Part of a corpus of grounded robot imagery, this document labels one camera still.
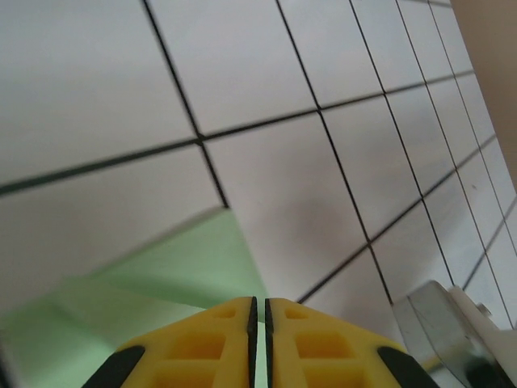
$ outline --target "silver metal part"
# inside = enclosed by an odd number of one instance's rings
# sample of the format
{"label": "silver metal part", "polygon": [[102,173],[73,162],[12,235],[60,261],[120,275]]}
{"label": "silver metal part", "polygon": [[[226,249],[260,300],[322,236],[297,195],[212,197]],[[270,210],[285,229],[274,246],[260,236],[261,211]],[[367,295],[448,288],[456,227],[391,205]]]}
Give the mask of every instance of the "silver metal part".
{"label": "silver metal part", "polygon": [[470,387],[467,372],[496,365],[493,354],[439,283],[432,281],[393,305],[409,353],[431,375],[443,368]]}

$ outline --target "white tile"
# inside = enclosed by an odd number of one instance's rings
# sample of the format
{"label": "white tile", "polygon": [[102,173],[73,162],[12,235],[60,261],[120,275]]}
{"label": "white tile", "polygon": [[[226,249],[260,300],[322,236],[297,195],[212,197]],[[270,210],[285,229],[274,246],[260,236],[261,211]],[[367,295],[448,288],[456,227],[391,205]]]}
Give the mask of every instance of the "white tile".
{"label": "white tile", "polygon": [[384,98],[324,112],[370,236],[418,199],[418,189]]}
{"label": "white tile", "polygon": [[492,313],[490,319],[499,329],[511,329],[508,315],[506,315],[504,305],[502,304],[501,295],[499,295],[498,287],[495,284],[494,276],[490,271],[486,258],[481,262],[465,293],[469,295],[475,304],[482,303],[488,308],[490,313]]}
{"label": "white tile", "polygon": [[469,53],[465,47],[460,27],[456,21],[454,10],[445,6],[432,6],[436,25],[443,39],[449,61],[455,73],[472,69]]}
{"label": "white tile", "polygon": [[487,256],[492,264],[508,314],[510,314],[511,321],[515,323],[517,322],[517,294],[515,293],[517,255],[506,227],[501,228],[501,232],[495,238]]}
{"label": "white tile", "polygon": [[425,201],[452,279],[462,287],[483,254],[483,246],[457,175]]}
{"label": "white tile", "polygon": [[465,101],[474,131],[476,132],[477,141],[479,141],[479,144],[482,144],[494,134],[494,126],[486,108],[483,94],[477,83],[476,75],[470,74],[459,77],[458,84],[460,85],[461,95]]}
{"label": "white tile", "polygon": [[386,90],[422,82],[395,0],[352,0]]}
{"label": "white tile", "polygon": [[388,97],[422,192],[454,169],[451,154],[425,87]]}
{"label": "white tile", "polygon": [[502,156],[497,139],[494,139],[485,147],[482,153],[486,162],[486,168],[494,184],[495,194],[499,199],[502,212],[506,213],[515,199],[515,188],[511,182],[510,172],[506,166],[504,156]]}
{"label": "white tile", "polygon": [[205,133],[313,108],[275,2],[151,3]]}
{"label": "white tile", "polygon": [[349,2],[281,3],[320,104],[381,90]]}
{"label": "white tile", "polygon": [[512,241],[514,244],[517,244],[517,210],[515,210],[515,207],[506,218],[506,224],[508,225],[508,231],[510,232]]}
{"label": "white tile", "polygon": [[481,238],[488,244],[502,221],[502,214],[481,155],[476,155],[458,172]]}
{"label": "white tile", "polygon": [[271,295],[296,300],[364,244],[317,115],[208,148]]}
{"label": "white tile", "polygon": [[459,164],[477,148],[477,143],[458,86],[454,80],[438,82],[430,85],[429,91],[452,157]]}
{"label": "white tile", "polygon": [[196,147],[2,198],[0,311],[216,206]]}
{"label": "white tile", "polygon": [[429,280],[451,285],[438,243],[422,204],[373,244],[391,298],[407,296]]}
{"label": "white tile", "polygon": [[412,0],[398,4],[424,77],[430,80],[452,74],[429,5]]}
{"label": "white tile", "polygon": [[391,338],[399,344],[404,343],[372,254],[368,250],[305,304]]}
{"label": "white tile", "polygon": [[137,2],[12,2],[0,36],[0,182],[193,137]]}

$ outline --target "black rubber tip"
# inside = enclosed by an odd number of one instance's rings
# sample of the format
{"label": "black rubber tip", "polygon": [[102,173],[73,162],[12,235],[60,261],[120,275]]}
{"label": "black rubber tip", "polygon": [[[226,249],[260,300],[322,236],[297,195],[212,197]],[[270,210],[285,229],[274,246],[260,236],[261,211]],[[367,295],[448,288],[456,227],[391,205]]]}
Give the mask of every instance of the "black rubber tip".
{"label": "black rubber tip", "polygon": [[251,298],[250,317],[248,318],[248,378],[250,388],[255,387],[255,362],[257,360],[257,336],[259,335],[259,313],[257,298]]}
{"label": "black rubber tip", "polygon": [[401,388],[439,388],[431,376],[409,354],[388,346],[378,348],[377,353]]}
{"label": "black rubber tip", "polygon": [[266,363],[267,363],[267,386],[273,388],[273,313],[271,303],[266,299]]}
{"label": "black rubber tip", "polygon": [[467,370],[467,380],[472,388],[515,388],[501,366],[480,362]]}
{"label": "black rubber tip", "polygon": [[138,364],[144,352],[145,348],[137,345],[113,353],[82,388],[120,388]]}

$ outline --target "green surface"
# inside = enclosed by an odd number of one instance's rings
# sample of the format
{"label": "green surface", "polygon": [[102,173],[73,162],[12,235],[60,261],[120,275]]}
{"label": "green surface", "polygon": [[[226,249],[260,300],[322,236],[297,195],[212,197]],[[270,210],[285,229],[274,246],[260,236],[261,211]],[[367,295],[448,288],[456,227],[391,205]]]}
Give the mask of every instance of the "green surface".
{"label": "green surface", "polygon": [[[267,293],[235,217],[225,210],[66,281],[4,317],[2,339],[27,386],[79,387],[133,336],[241,296],[263,301]],[[267,381],[263,339],[261,324],[257,387]]]}
{"label": "green surface", "polygon": [[[246,240],[228,210],[129,256],[95,278],[205,309],[234,297],[267,297]],[[263,310],[259,317],[263,322]]]}

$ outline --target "square hole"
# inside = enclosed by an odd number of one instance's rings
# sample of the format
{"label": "square hole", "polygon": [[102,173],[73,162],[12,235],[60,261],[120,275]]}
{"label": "square hole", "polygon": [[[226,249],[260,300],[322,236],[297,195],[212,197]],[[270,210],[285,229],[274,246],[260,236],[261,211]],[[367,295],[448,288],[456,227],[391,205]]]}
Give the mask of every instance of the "square hole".
{"label": "square hole", "polygon": [[345,339],[337,332],[319,331],[296,336],[300,358],[351,358],[353,353]]}
{"label": "square hole", "polygon": [[225,347],[225,336],[191,332],[179,336],[169,353],[172,360],[218,360]]}
{"label": "square hole", "polygon": [[304,368],[308,388],[369,388],[362,369],[340,368],[339,365]]}

